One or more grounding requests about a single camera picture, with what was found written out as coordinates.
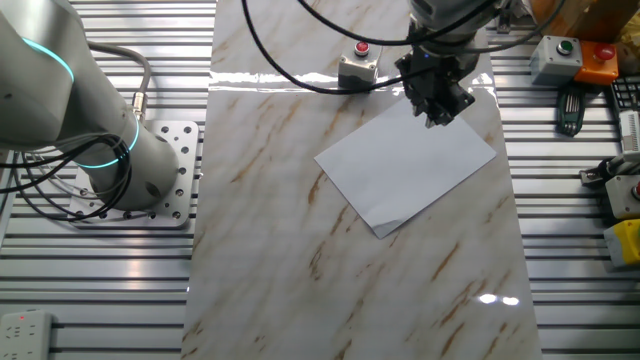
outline orange device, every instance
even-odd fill
[[[618,54],[611,44],[580,41],[582,68],[573,78],[578,82],[611,85],[618,78]]]

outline cable connector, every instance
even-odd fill
[[[141,123],[144,122],[145,113],[147,112],[147,94],[137,92],[133,94],[133,113],[138,117]]]

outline blue led ring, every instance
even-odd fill
[[[27,45],[31,46],[32,49],[34,49],[36,51],[40,51],[41,53],[47,54],[53,60],[59,62],[60,65],[62,65],[62,67],[65,68],[67,70],[67,72],[69,73],[69,75],[71,76],[71,83],[73,83],[75,81],[75,77],[73,76],[73,71],[71,71],[71,68],[69,67],[69,65],[64,60],[62,60],[62,58],[60,56],[56,55],[56,53],[54,53],[53,51],[47,49],[46,47],[38,44],[37,42],[31,41],[31,40],[25,39],[25,38],[22,38],[22,40],[24,40],[24,42],[27,43]]]
[[[136,121],[136,136],[133,138],[133,142],[131,142],[131,146],[129,146],[129,152],[131,152],[131,150],[133,150],[133,147],[136,146],[136,142],[138,142],[138,135],[140,134],[140,122]],[[82,165],[82,164],[78,164],[78,166],[83,167],[85,169],[101,169],[101,168],[105,168],[107,166],[111,166],[115,163],[117,163],[118,161],[120,161],[120,158],[117,159],[113,159],[111,161],[109,161],[106,164],[102,164],[102,165]]]

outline green button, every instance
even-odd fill
[[[566,51],[573,50],[573,44],[571,44],[570,41],[566,41],[566,40],[560,43],[560,47],[562,47],[562,49]]]

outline metal slotted table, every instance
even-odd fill
[[[126,46],[150,59],[148,119],[195,121],[202,139],[215,1],[72,4],[89,40]],[[498,35],[489,26],[488,34],[495,45],[532,28],[513,26],[510,35]],[[556,92],[534,89],[529,81],[536,41],[494,53],[492,63],[544,358],[638,359],[640,272],[608,272],[597,208],[602,194],[582,188],[577,177],[578,170],[617,154],[616,124],[599,96],[590,99],[575,139],[554,134]],[[142,69],[95,56],[130,98]],[[197,155],[199,161],[202,144]],[[76,172],[68,167],[62,176],[72,181]],[[69,203],[52,186],[45,189]],[[0,315],[36,308],[54,314],[55,360],[180,359],[197,190],[196,181],[191,220],[181,232],[79,231],[39,218],[15,198],[0,217]]]

